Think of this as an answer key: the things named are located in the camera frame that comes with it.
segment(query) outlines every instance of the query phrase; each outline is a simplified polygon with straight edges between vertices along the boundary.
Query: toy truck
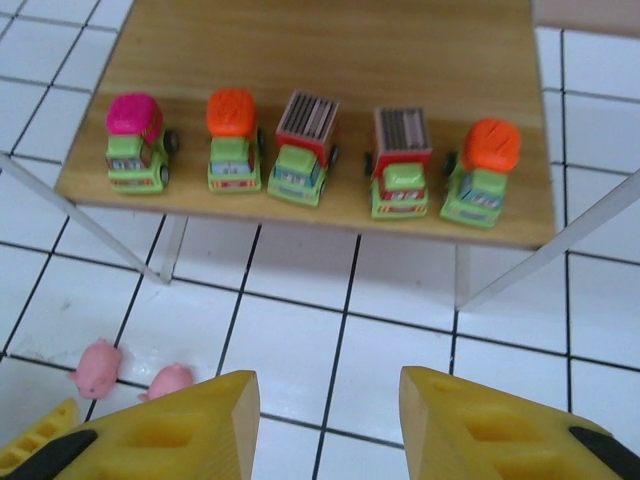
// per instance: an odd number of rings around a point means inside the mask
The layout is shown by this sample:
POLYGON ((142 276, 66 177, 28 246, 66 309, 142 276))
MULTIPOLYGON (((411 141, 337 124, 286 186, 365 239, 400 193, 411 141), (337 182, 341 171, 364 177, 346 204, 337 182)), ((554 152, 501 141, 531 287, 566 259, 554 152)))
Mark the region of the toy truck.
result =
POLYGON ((209 189, 214 193, 260 190, 265 138, 256 123, 253 96, 241 88, 213 93, 207 105, 207 127, 212 137, 209 189))
POLYGON ((316 207, 328 171, 338 160, 333 144, 339 103, 295 91, 276 130, 278 158, 267 191, 281 199, 316 207))
POLYGON ((112 188, 120 193, 160 193, 169 183, 169 157, 180 147, 151 95, 115 98, 106 120, 106 161, 112 188))
POLYGON ((520 132, 500 119, 476 122, 460 151, 447 156, 447 195, 440 216, 479 228, 493 227, 504 205, 508 173, 520 157, 520 132))
POLYGON ((425 169, 433 150, 424 110, 378 108, 374 120, 373 152, 365 153, 372 218, 424 216, 429 202, 425 169))

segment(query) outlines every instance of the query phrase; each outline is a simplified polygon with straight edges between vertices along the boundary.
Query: wooden table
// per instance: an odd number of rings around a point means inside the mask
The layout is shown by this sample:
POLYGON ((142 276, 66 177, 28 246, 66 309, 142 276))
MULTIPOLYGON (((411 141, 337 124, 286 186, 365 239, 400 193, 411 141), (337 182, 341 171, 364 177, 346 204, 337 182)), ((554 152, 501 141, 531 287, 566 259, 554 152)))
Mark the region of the wooden table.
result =
POLYGON ((456 243, 537 249, 555 233, 536 45, 528 0, 137 0, 82 122, 55 191, 76 204, 295 222, 456 243), (266 181, 276 124, 292 90, 341 102, 341 156, 317 209, 266 194, 220 196, 207 187, 208 96, 249 88, 267 132, 266 181), (182 149, 165 193, 111 190, 104 121, 115 95, 154 95, 182 149), (423 105, 434 142, 425 218, 372 220, 362 155, 377 106, 423 105), (523 155, 499 224, 443 221, 443 157, 483 116, 516 123, 523 155))

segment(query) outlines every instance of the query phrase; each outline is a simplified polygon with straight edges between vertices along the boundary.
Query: pink pig toy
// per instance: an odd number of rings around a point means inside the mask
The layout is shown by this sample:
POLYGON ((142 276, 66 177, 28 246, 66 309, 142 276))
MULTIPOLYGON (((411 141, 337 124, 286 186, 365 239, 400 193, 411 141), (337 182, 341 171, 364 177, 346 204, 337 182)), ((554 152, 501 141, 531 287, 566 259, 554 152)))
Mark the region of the pink pig toy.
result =
POLYGON ((147 393, 138 395, 141 402, 182 390, 193 385, 193 376, 189 369, 179 363, 164 367, 153 379, 147 393))
POLYGON ((118 378, 122 353, 104 338, 89 345, 75 372, 67 374, 84 398, 104 398, 118 378))

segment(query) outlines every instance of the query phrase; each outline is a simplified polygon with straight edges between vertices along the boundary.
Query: orange toy truck top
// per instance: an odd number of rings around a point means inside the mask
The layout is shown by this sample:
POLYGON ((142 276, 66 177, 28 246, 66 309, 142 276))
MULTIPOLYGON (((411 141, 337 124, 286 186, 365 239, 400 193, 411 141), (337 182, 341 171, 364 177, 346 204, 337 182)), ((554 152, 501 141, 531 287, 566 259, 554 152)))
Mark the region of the orange toy truck top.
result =
POLYGON ((520 132, 504 120, 485 118, 469 131, 463 157, 464 169, 509 173, 520 158, 520 132))
POLYGON ((256 127, 256 104, 243 88, 224 88, 209 97, 207 127, 214 137, 248 137, 256 127))

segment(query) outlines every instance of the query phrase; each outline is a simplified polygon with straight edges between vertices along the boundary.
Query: floor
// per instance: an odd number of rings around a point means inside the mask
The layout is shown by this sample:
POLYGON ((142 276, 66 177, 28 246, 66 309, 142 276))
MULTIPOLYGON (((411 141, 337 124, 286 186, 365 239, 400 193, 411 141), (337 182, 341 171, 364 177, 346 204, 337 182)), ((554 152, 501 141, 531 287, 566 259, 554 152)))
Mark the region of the floor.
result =
MULTIPOLYGON (((0 150, 49 184, 130 0, 64 3, 0 3, 0 150)), ((640 41, 537 35, 561 229, 640 167, 640 41)), ((171 218, 85 211, 159 267, 171 218)), ((403 365, 586 416, 640 453, 638 220, 634 205, 458 314, 451 245, 191 219, 176 279, 159 287, 1 175, 0 444, 68 396, 87 419, 135 405, 179 361, 198 381, 258 371, 255 479, 408 478, 403 365), (65 374, 99 337, 118 342, 124 361, 116 389, 90 402, 65 374)), ((526 256, 474 248, 472 284, 526 256)))

